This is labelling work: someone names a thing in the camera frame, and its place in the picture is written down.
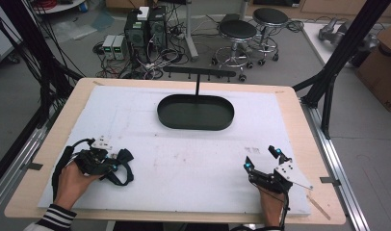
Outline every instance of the white device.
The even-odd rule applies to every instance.
[[[114,60],[115,55],[112,49],[112,45],[114,44],[116,36],[107,36],[105,41],[102,44],[103,52],[105,53],[105,57],[108,60]]]
[[[149,7],[139,7],[139,11],[141,11],[141,13],[138,13],[138,20],[147,21]]]
[[[115,60],[124,60],[127,56],[127,42],[125,36],[116,36],[112,44]]]

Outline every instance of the human hand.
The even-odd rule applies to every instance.
[[[259,186],[258,190],[261,194],[261,209],[265,226],[279,226],[284,194],[271,192]]]
[[[62,169],[54,204],[71,210],[75,202],[87,190],[88,186],[102,177],[101,175],[85,176],[76,163],[71,162]]]

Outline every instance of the power supply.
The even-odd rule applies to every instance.
[[[116,36],[107,36],[105,41],[102,44],[103,52],[105,52],[106,59],[114,60],[115,55],[112,49],[112,44],[114,44]]]
[[[166,7],[162,6],[151,9],[148,24],[150,27],[150,37],[153,40],[153,48],[157,47],[160,51],[167,49]]]
[[[116,36],[112,49],[116,60],[124,60],[127,56],[127,43],[125,36]]]
[[[147,21],[138,20],[138,14],[130,12],[127,15],[124,34],[133,47],[144,48],[149,41]]]

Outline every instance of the striped sleeve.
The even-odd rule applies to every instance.
[[[51,204],[37,224],[55,231],[67,231],[75,217],[75,213]]]

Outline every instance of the black tray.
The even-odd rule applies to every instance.
[[[219,131],[231,124],[234,107],[219,96],[172,94],[160,101],[157,114],[169,128]]]

